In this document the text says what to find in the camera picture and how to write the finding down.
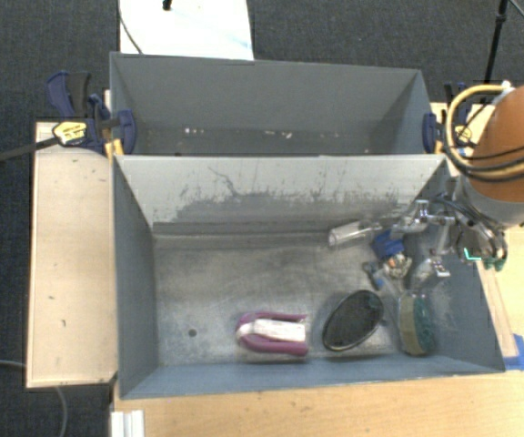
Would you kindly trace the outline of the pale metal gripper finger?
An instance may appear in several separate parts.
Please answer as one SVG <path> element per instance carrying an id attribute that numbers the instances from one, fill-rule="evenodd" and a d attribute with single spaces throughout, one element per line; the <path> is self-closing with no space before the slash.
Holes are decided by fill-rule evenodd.
<path id="1" fill-rule="evenodd" d="M 430 225 L 450 227 L 454 224 L 451 215 L 434 214 L 427 199 L 416 199 L 390 228 L 392 239 L 402 239 L 407 234 L 425 231 Z"/>
<path id="2" fill-rule="evenodd" d="M 450 277 L 450 271 L 442 258 L 427 258 L 420 262 L 408 277 L 408 291 L 421 294 L 432 290 L 442 280 Z"/>

